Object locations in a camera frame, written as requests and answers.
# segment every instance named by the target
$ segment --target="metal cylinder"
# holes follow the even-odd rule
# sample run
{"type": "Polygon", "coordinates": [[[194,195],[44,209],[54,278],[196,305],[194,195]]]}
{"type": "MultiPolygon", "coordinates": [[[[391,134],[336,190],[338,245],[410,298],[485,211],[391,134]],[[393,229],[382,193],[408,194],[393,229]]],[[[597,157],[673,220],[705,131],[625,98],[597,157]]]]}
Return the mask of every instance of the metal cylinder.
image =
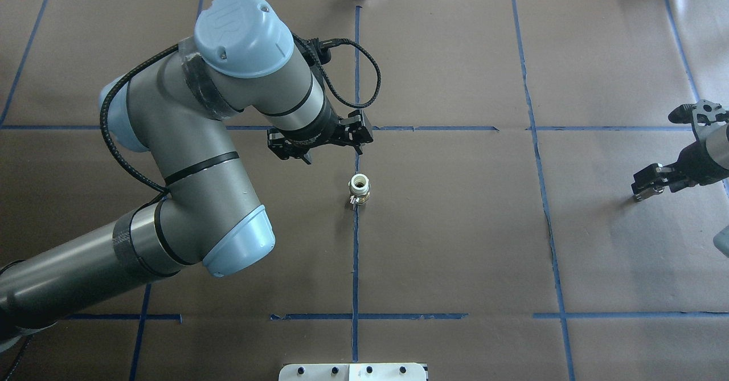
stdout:
{"type": "Polygon", "coordinates": [[[0,310],[11,324],[41,329],[153,280],[153,275],[130,275],[118,261],[113,246],[115,224],[97,228],[3,272],[0,310]]]}
{"type": "Polygon", "coordinates": [[[706,152],[717,165],[729,169],[729,124],[708,135],[706,152]]]}

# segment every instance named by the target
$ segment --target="small white object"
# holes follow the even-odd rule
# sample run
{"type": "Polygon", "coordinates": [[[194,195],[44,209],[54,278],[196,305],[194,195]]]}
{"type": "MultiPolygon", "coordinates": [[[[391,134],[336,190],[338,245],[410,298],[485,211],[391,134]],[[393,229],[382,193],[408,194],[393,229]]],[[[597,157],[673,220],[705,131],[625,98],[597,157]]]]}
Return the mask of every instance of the small white object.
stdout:
{"type": "Polygon", "coordinates": [[[427,379],[428,371],[418,363],[289,364],[279,372],[279,381],[427,381],[427,379]]]}
{"type": "Polygon", "coordinates": [[[370,197],[370,179],[362,173],[357,173],[349,179],[349,202],[352,208],[364,204],[370,197]]]}

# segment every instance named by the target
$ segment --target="wire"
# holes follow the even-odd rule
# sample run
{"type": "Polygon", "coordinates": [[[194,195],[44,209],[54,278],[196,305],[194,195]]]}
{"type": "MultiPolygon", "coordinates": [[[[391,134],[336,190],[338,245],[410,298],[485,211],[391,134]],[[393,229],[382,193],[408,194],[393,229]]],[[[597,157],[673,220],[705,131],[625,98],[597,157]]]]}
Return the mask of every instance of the wire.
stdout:
{"type": "Polygon", "coordinates": [[[119,149],[117,149],[117,145],[114,144],[114,140],[112,140],[112,135],[109,132],[109,108],[112,105],[112,99],[114,98],[114,96],[116,96],[121,88],[129,83],[129,81],[135,75],[145,70],[147,67],[151,66],[155,62],[158,62],[162,58],[173,54],[174,52],[177,52],[177,44],[174,44],[170,48],[159,52],[155,56],[149,58],[148,60],[137,65],[134,69],[127,72],[127,74],[122,76],[120,80],[118,80],[117,83],[115,83],[114,86],[112,86],[112,88],[109,90],[109,93],[107,93],[107,97],[104,98],[104,102],[101,104],[101,110],[99,111],[99,128],[101,129],[101,136],[102,138],[104,138],[104,143],[106,143],[109,152],[112,153],[112,156],[114,157],[114,159],[116,159],[117,163],[119,163],[119,165],[122,166],[122,168],[127,171],[128,174],[131,174],[133,178],[137,179],[141,183],[146,184],[147,186],[158,192],[162,192],[163,194],[167,194],[167,192],[169,192],[166,187],[154,183],[153,181],[151,181],[151,179],[139,173],[137,169],[135,169],[126,160],[124,160],[122,153],[120,153],[119,149]]]}
{"type": "Polygon", "coordinates": [[[18,368],[18,365],[21,364],[23,356],[26,354],[26,350],[28,349],[28,344],[31,343],[31,339],[33,339],[32,335],[26,336],[26,341],[23,342],[23,345],[21,345],[21,349],[18,350],[18,355],[15,356],[15,360],[13,360],[13,365],[11,365],[10,368],[8,368],[8,371],[5,373],[5,376],[2,379],[3,381],[8,381],[11,376],[13,376],[16,368],[18,368]]]}
{"type": "Polygon", "coordinates": [[[13,266],[15,266],[15,264],[21,263],[23,261],[26,261],[26,259],[20,259],[20,260],[15,260],[15,261],[9,262],[8,264],[5,265],[5,267],[0,269],[0,275],[5,273],[5,271],[10,269],[10,267],[13,267],[13,266]]]}
{"type": "Polygon", "coordinates": [[[144,206],[140,207],[140,209],[147,207],[147,206],[152,206],[154,203],[157,203],[157,202],[161,201],[162,199],[164,199],[164,197],[167,197],[167,192],[159,192],[159,194],[157,194],[157,196],[155,196],[154,199],[146,202],[146,204],[144,204],[144,206]]]}
{"type": "Polygon", "coordinates": [[[343,103],[346,106],[349,106],[349,108],[354,109],[364,109],[367,106],[370,106],[372,103],[374,103],[375,99],[377,99],[377,95],[380,94],[380,86],[382,85],[382,75],[380,74],[380,66],[377,65],[377,62],[375,62],[375,59],[370,55],[367,50],[362,48],[361,44],[356,43],[355,41],[351,39],[346,38],[338,38],[338,39],[328,39],[326,41],[323,41],[321,43],[321,47],[323,49],[329,49],[329,48],[335,48],[340,46],[341,44],[348,44],[349,46],[354,46],[354,48],[357,48],[359,52],[362,52],[364,56],[370,60],[370,63],[372,64],[372,67],[375,68],[375,74],[377,75],[377,83],[375,84],[375,91],[372,93],[372,98],[368,100],[366,103],[356,104],[356,103],[350,103],[349,101],[344,100],[344,98],[339,95],[337,90],[334,88],[334,85],[331,84],[331,80],[329,78],[329,75],[326,74],[326,71],[323,70],[323,66],[321,66],[320,58],[318,57],[317,52],[312,49],[312,46],[307,43],[304,39],[301,38],[301,36],[298,36],[297,34],[294,34],[292,32],[292,36],[294,36],[294,39],[297,41],[297,43],[301,44],[301,46],[304,48],[305,52],[308,54],[308,56],[314,61],[314,65],[316,65],[318,71],[321,72],[321,77],[326,82],[326,86],[329,87],[329,90],[331,91],[331,94],[334,95],[335,98],[337,98],[338,101],[343,103]]]}

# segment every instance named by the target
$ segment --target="blue joint cap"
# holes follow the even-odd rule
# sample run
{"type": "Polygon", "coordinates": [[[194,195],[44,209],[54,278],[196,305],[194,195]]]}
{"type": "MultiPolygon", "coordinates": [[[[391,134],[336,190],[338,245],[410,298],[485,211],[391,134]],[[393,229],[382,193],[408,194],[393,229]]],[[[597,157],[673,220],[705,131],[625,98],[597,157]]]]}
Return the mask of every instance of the blue joint cap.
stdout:
{"type": "Polygon", "coordinates": [[[276,244],[266,209],[261,204],[239,221],[203,258],[211,275],[223,277],[263,259],[276,244]]]}
{"type": "MultiPolygon", "coordinates": [[[[118,77],[114,82],[104,86],[101,90],[101,93],[99,93],[99,110],[101,110],[101,105],[104,103],[104,99],[107,98],[112,86],[119,82],[120,79],[121,77],[118,77]]],[[[146,152],[149,149],[139,142],[129,121],[129,113],[127,111],[128,90],[129,83],[125,83],[112,99],[112,104],[109,106],[109,131],[117,137],[117,142],[125,148],[133,152],[146,152]]]]}
{"type": "Polygon", "coordinates": [[[294,54],[291,31],[265,0],[213,0],[194,39],[205,62],[232,77],[269,75],[294,54]]]}

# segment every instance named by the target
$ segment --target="blue tape line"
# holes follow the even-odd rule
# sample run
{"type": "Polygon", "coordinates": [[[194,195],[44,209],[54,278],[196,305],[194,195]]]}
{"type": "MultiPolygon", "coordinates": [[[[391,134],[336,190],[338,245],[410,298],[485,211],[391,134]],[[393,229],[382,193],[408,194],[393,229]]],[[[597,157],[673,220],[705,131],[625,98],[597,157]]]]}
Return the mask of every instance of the blue tape line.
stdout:
{"type": "MultiPolygon", "coordinates": [[[[464,319],[468,313],[360,313],[359,319],[464,319]]],[[[304,321],[305,319],[352,319],[352,314],[286,314],[277,316],[271,314],[271,321],[304,321]]]]}
{"type": "Polygon", "coordinates": [[[679,47],[679,54],[681,56],[681,61],[684,64],[684,69],[686,70],[686,76],[688,77],[688,83],[691,86],[691,93],[693,93],[693,97],[696,101],[698,101],[698,91],[696,90],[696,83],[693,81],[693,75],[691,74],[691,69],[688,67],[688,61],[686,60],[686,54],[684,54],[683,51],[683,44],[681,43],[681,38],[679,36],[679,31],[676,29],[676,21],[674,20],[674,12],[671,10],[671,2],[669,0],[664,0],[666,3],[666,12],[669,13],[669,23],[671,25],[671,32],[674,34],[674,39],[676,39],[676,44],[679,47]]]}
{"type": "Polygon", "coordinates": [[[537,131],[692,132],[690,126],[537,126],[536,129],[537,131]]]}
{"type": "MultiPolygon", "coordinates": [[[[625,313],[566,313],[568,319],[596,318],[729,318],[729,313],[713,313],[709,311],[645,311],[625,313]]],[[[557,319],[558,313],[535,313],[535,319],[557,319]]]]}
{"type": "Polygon", "coordinates": [[[273,126],[226,126],[229,131],[267,131],[273,129],[273,126]]]}
{"type": "Polygon", "coordinates": [[[5,125],[2,129],[10,131],[98,131],[99,125],[5,125]]]}
{"type": "Polygon", "coordinates": [[[147,314],[146,319],[157,319],[157,321],[177,321],[182,324],[182,314],[147,314]]]}
{"type": "Polygon", "coordinates": [[[375,131],[495,131],[499,132],[494,126],[373,126],[375,131]]]}
{"type": "MultiPolygon", "coordinates": [[[[359,43],[360,5],[354,7],[354,41],[359,43]]],[[[354,48],[354,103],[359,103],[359,49],[354,48]]],[[[359,173],[359,153],[354,153],[354,171],[359,173]]],[[[359,207],[354,208],[352,251],[352,362],[359,361],[359,207]]]]}
{"type": "Polygon", "coordinates": [[[151,292],[151,284],[144,288],[144,300],[141,303],[141,314],[139,314],[139,327],[137,328],[137,339],[134,344],[134,355],[132,356],[132,368],[129,371],[129,381],[136,378],[137,365],[139,363],[139,352],[141,351],[141,339],[144,335],[144,322],[146,321],[146,310],[149,307],[149,293],[151,292]]]}
{"type": "Polygon", "coordinates": [[[195,14],[195,19],[197,20],[198,16],[200,16],[200,13],[203,12],[203,2],[205,0],[198,0],[198,13],[195,14]]]}
{"type": "Polygon", "coordinates": [[[352,314],[286,314],[283,317],[271,314],[271,321],[287,321],[288,319],[352,319],[352,314]]]}
{"type": "Polygon", "coordinates": [[[359,206],[354,208],[352,259],[352,362],[356,363],[359,360],[359,206]]]}
{"type": "Polygon", "coordinates": [[[359,319],[464,319],[468,313],[360,314],[359,319]]]}
{"type": "Polygon", "coordinates": [[[28,43],[26,44],[26,49],[23,51],[23,57],[21,57],[21,64],[18,65],[18,71],[15,72],[15,78],[13,79],[13,84],[10,85],[10,92],[8,92],[7,99],[5,100],[5,108],[3,108],[2,114],[0,114],[0,126],[2,126],[3,122],[5,122],[5,117],[7,116],[7,111],[10,109],[10,104],[13,102],[13,95],[15,94],[15,88],[18,87],[18,81],[21,79],[21,74],[23,73],[23,67],[26,66],[26,60],[28,59],[28,54],[31,52],[31,46],[33,44],[33,39],[36,38],[36,33],[38,31],[38,26],[41,24],[41,18],[43,18],[43,13],[45,12],[45,7],[48,4],[48,0],[43,0],[43,3],[41,4],[41,9],[38,11],[38,16],[36,17],[36,23],[33,25],[33,30],[31,31],[31,36],[28,38],[28,43]]]}
{"type": "MultiPolygon", "coordinates": [[[[354,7],[354,41],[359,43],[359,11],[360,5],[354,7]]],[[[354,103],[359,103],[359,49],[354,48],[354,103]]]]}
{"type": "Polygon", "coordinates": [[[63,319],[139,319],[139,314],[71,314],[63,319]]]}
{"type": "Polygon", "coordinates": [[[521,61],[521,77],[524,82],[524,95],[526,96],[526,104],[529,106],[529,125],[531,129],[531,140],[534,144],[534,157],[536,158],[536,173],[539,176],[539,189],[542,194],[542,208],[544,209],[544,217],[547,219],[547,228],[549,230],[549,246],[552,251],[552,274],[554,274],[555,290],[557,291],[557,304],[559,306],[560,324],[562,324],[562,340],[564,342],[564,354],[567,358],[567,373],[570,381],[575,381],[575,368],[572,365],[572,347],[570,346],[570,332],[567,329],[567,318],[564,312],[564,300],[562,297],[562,283],[559,278],[559,265],[557,263],[557,248],[554,244],[554,233],[552,232],[552,218],[550,217],[549,201],[547,200],[547,187],[544,184],[544,173],[542,171],[542,156],[539,155],[539,139],[536,134],[536,120],[534,119],[534,108],[531,103],[531,95],[526,84],[526,59],[524,58],[524,46],[521,41],[521,28],[519,26],[519,12],[516,6],[516,0],[511,0],[514,11],[514,26],[516,28],[516,42],[519,48],[519,59],[521,61]]]}
{"type": "MultiPolygon", "coordinates": [[[[71,314],[63,319],[119,319],[119,321],[136,321],[140,314],[71,314]]],[[[159,321],[177,321],[182,324],[182,314],[148,314],[146,319],[158,319],[159,321]]]]}

